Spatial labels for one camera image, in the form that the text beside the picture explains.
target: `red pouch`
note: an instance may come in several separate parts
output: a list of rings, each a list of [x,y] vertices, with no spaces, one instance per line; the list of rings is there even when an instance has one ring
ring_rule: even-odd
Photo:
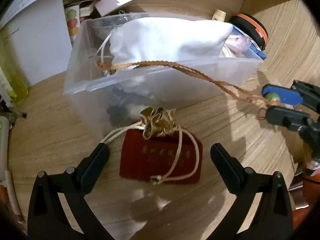
[[[190,178],[165,181],[165,183],[191,184],[200,180],[202,163],[202,143],[195,137],[199,147],[199,165]],[[145,140],[142,130],[128,130],[121,150],[120,176],[126,179],[150,181],[150,176],[164,175],[172,166],[179,141],[179,133],[173,136],[154,137]],[[183,133],[180,157],[170,177],[187,175],[196,163],[195,147],[191,139]]]

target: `yellow bottle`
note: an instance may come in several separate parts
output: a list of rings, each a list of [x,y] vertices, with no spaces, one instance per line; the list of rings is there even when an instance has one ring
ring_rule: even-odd
[[[13,51],[4,43],[4,33],[0,33],[0,85],[6,90],[14,105],[19,105],[28,97],[28,86],[18,71]]]

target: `translucent plastic container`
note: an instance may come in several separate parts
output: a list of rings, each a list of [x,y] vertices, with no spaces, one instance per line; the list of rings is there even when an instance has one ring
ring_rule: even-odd
[[[64,94],[99,138],[136,121],[147,106],[181,108],[222,92],[208,81],[163,66],[104,76],[96,64],[100,60],[100,55],[96,55],[98,48],[113,28],[142,17],[205,20],[171,13],[130,13],[81,23],[68,64]],[[205,57],[178,63],[196,68],[215,80],[241,85],[262,62],[250,49],[243,54],[246,58]],[[111,63],[108,44],[104,55],[104,61]]]

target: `wooden desk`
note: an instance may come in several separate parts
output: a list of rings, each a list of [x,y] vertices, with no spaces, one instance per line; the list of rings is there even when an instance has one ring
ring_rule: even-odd
[[[198,8],[206,8],[198,15],[204,13],[207,17],[211,8],[210,14],[216,7],[226,10],[226,7],[220,7],[224,4],[222,1],[228,1],[229,12],[238,11],[242,3],[242,0],[218,0],[219,3],[217,0],[213,3],[214,0],[197,0],[198,5],[194,7],[195,0],[138,1],[141,1],[138,3],[140,7],[149,11],[153,6],[155,10],[159,10],[164,4],[166,11],[186,14],[193,14]],[[245,0],[243,3],[248,12],[252,9],[252,4],[255,4],[249,1]],[[292,4],[292,1],[282,1],[275,4],[274,8],[253,11],[263,18],[263,23],[269,31],[270,45],[267,47],[268,61],[261,64],[257,73],[248,79],[245,88],[258,93],[262,85],[276,82],[272,75],[281,83],[287,80],[289,83],[289,79],[292,78],[304,77],[301,72],[290,72],[290,75],[281,72],[281,75],[277,75],[276,66],[278,71],[291,68],[290,64],[285,63],[282,68],[279,65],[275,66],[274,61],[286,55],[286,51],[283,50],[287,47],[283,48],[279,39],[287,37],[286,35],[293,30],[278,32],[279,25],[273,25],[272,19],[263,17],[266,11],[272,14],[270,10],[275,10],[281,18],[281,13],[287,10],[285,5]],[[305,14],[305,8],[302,6],[294,7],[292,10],[299,10]],[[309,26],[310,18],[304,21],[304,24]],[[282,20],[281,24],[286,26],[285,24],[290,25],[292,22]],[[18,120],[10,135],[9,168],[13,173],[17,198],[25,217],[28,214],[28,203],[37,173],[45,170],[48,174],[55,174],[63,172],[69,166],[76,166],[99,142],[62,96],[63,82],[64,73],[31,87],[30,96],[24,105],[28,118]],[[213,143],[222,143],[243,166],[251,166],[257,172],[268,174],[279,170],[287,185],[291,182],[294,166],[286,141],[295,140],[296,135],[281,129],[276,131],[265,121],[257,121],[255,117],[258,110],[255,106],[221,94],[177,111],[177,123],[194,133],[204,146],[201,180],[197,185],[155,187],[145,182],[121,179],[119,163],[124,137],[116,139],[110,145],[110,160],[92,193],[86,196],[89,206],[115,239],[206,239],[235,199],[226,190],[210,160],[209,150]],[[258,201],[259,196],[252,205],[242,229],[250,224]],[[78,228],[69,209],[66,209],[66,213],[72,226]]]

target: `white cloth bag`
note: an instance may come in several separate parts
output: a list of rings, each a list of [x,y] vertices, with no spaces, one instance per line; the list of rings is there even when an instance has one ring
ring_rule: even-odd
[[[132,20],[111,33],[112,65],[219,56],[231,31],[230,23],[213,20],[161,17]]]

